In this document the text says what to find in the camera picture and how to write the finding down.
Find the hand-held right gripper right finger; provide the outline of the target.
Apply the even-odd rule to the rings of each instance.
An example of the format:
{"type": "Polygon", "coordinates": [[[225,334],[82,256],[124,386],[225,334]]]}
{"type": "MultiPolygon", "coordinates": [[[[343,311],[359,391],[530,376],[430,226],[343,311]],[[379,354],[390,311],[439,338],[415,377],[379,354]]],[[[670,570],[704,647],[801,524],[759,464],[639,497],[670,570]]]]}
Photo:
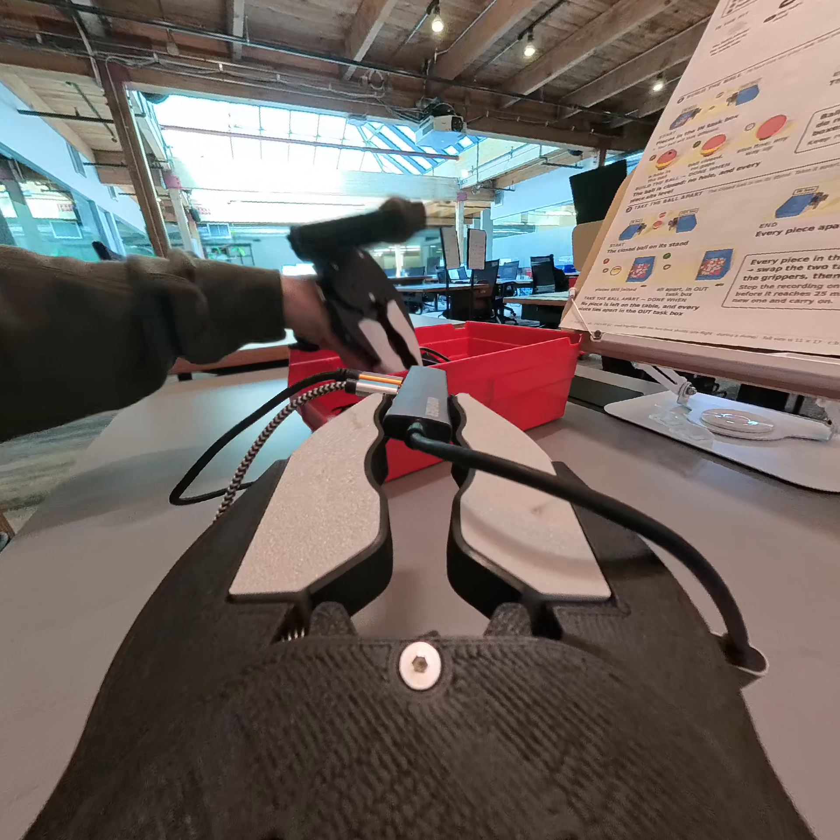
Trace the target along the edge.
{"type": "Polygon", "coordinates": [[[570,503],[479,470],[454,469],[448,580],[484,616],[519,603],[532,623],[561,603],[609,602],[612,591],[570,503]]]}

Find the cardboard box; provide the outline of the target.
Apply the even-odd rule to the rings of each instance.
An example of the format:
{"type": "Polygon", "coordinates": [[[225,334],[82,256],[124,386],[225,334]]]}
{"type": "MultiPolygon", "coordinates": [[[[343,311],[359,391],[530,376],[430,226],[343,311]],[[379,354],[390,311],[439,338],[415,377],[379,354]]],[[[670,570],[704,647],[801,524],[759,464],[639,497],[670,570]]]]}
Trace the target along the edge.
{"type": "Polygon", "coordinates": [[[572,256],[574,269],[581,273],[600,234],[603,219],[577,224],[572,230],[572,256]]]}

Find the person's left hand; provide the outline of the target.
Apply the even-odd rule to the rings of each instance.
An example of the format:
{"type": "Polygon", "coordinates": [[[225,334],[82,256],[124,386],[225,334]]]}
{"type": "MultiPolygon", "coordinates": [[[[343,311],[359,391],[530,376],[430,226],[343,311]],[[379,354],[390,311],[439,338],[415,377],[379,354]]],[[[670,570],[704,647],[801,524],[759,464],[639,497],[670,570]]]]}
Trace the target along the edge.
{"type": "Polygon", "coordinates": [[[286,329],[299,343],[336,353],[346,367],[358,367],[361,360],[334,333],[329,312],[318,284],[310,278],[280,276],[286,329]]]}

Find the person's left forearm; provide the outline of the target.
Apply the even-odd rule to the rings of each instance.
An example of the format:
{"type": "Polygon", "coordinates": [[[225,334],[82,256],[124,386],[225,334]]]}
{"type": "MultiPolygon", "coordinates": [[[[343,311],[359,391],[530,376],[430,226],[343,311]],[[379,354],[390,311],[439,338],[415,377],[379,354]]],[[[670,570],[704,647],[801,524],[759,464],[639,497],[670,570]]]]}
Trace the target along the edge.
{"type": "Polygon", "coordinates": [[[177,360],[285,335],[280,273],[135,255],[88,262],[1,247],[1,439],[130,406],[177,360]]]}

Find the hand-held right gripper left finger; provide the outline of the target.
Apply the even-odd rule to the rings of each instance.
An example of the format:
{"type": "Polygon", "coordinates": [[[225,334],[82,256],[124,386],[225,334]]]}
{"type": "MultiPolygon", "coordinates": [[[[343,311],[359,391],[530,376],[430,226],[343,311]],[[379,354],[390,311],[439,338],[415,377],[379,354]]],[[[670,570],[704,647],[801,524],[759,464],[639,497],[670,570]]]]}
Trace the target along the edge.
{"type": "Polygon", "coordinates": [[[288,459],[228,590],[232,602],[286,602],[308,615],[335,602],[354,615],[392,578],[383,491],[384,394],[320,427],[288,459]]]}

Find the instruction sheet on stand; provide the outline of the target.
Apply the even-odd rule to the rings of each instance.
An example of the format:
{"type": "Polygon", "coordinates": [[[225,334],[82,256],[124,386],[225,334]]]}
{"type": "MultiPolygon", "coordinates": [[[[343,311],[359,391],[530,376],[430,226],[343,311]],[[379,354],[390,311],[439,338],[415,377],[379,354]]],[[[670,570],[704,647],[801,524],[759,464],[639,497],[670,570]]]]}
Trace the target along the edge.
{"type": "MultiPolygon", "coordinates": [[[[580,277],[592,266],[628,178],[580,277]]],[[[577,282],[563,314],[578,290],[577,282]]],[[[838,356],[568,330],[583,334],[588,351],[634,362],[664,388],[608,404],[607,414],[793,485],[838,492],[838,356]]]]}

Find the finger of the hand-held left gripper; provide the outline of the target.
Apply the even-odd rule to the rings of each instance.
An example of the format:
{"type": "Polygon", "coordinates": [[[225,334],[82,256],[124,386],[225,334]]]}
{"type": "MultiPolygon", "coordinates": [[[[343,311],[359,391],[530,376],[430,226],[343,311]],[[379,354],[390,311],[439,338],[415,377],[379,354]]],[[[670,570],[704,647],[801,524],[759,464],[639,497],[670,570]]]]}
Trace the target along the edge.
{"type": "Polygon", "coordinates": [[[403,361],[397,350],[392,346],[392,340],[386,328],[395,327],[395,316],[399,310],[385,310],[384,318],[369,317],[358,319],[360,334],[364,336],[369,349],[366,353],[372,361],[366,363],[366,369],[372,372],[400,372],[403,361]]]}
{"type": "Polygon", "coordinates": [[[404,369],[424,366],[410,314],[399,299],[392,298],[385,304],[385,334],[404,369]]]}

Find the black monitor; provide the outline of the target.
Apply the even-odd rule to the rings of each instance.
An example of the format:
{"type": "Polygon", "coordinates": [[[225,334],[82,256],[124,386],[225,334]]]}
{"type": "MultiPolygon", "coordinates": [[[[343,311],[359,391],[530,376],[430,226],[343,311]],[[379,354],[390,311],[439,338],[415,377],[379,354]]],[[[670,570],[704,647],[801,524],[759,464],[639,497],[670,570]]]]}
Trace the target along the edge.
{"type": "Polygon", "coordinates": [[[627,177],[627,162],[615,161],[571,175],[569,179],[578,225],[601,222],[627,177]]]}

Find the red plastic bin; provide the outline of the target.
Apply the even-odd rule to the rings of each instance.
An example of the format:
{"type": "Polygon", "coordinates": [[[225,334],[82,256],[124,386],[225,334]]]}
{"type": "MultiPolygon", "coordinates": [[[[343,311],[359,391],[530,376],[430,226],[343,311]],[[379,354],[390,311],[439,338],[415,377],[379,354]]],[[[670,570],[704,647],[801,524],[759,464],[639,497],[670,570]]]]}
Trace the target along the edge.
{"type": "MultiPolygon", "coordinates": [[[[520,327],[494,322],[427,325],[415,329],[421,346],[442,354],[436,365],[447,374],[450,394],[468,393],[523,431],[550,423],[564,414],[581,335],[562,330],[520,327]]],[[[327,351],[292,350],[288,384],[343,367],[327,351]]],[[[312,400],[299,414],[314,431],[359,398],[342,392],[312,400]]],[[[391,441],[386,446],[388,480],[399,479],[438,463],[438,459],[391,441]]]]}

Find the ceiling projector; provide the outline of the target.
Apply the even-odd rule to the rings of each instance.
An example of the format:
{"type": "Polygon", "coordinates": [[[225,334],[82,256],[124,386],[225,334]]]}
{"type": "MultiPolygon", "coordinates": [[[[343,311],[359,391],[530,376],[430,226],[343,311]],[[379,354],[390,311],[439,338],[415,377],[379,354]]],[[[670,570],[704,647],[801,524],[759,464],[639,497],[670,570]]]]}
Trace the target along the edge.
{"type": "Polygon", "coordinates": [[[443,151],[455,147],[467,136],[466,122],[451,105],[436,101],[430,103],[414,127],[417,146],[443,151]]]}

